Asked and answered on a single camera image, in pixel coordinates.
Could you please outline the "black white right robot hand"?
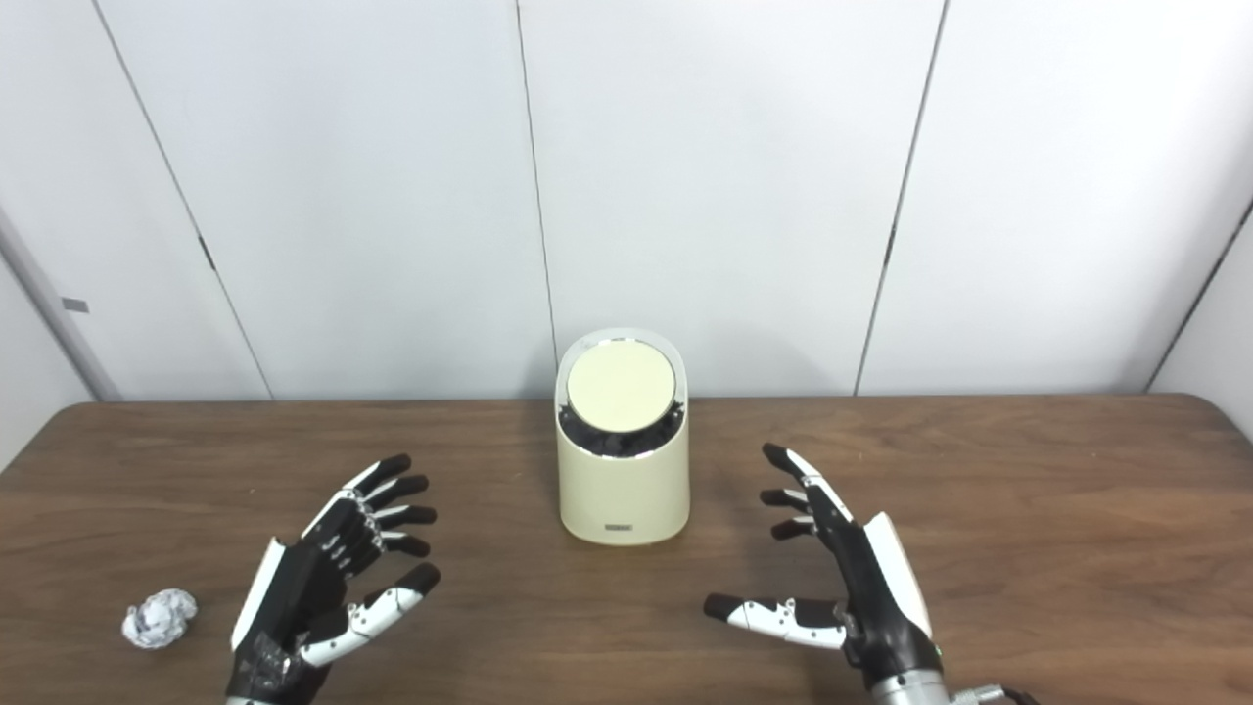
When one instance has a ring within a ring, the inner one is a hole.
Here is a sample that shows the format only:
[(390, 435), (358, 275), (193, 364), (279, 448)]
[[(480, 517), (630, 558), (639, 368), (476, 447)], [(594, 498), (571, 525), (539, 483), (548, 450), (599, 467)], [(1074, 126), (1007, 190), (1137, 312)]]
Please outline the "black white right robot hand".
[(834, 557), (845, 599), (742, 599), (708, 594), (704, 614), (734, 629), (843, 652), (873, 704), (949, 704), (944, 655), (928, 609), (887, 513), (861, 523), (819, 470), (789, 447), (764, 456), (797, 490), (761, 492), (768, 507), (798, 516), (771, 527), (778, 541), (814, 536)]

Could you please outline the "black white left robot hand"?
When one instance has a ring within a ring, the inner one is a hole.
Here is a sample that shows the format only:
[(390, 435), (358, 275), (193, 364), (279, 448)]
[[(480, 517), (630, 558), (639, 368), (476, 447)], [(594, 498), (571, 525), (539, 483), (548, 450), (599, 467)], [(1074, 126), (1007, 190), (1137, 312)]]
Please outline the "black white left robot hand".
[[(434, 592), (441, 574), (427, 562), (431, 548), (403, 527), (434, 525), (439, 513), (398, 503), (429, 487), (411, 465), (406, 452), (376, 461), (332, 493), (298, 540), (269, 540), (231, 634), (226, 702), (313, 702), (336, 661), (376, 641)], [(350, 601), (350, 580), (388, 553), (419, 565)]]

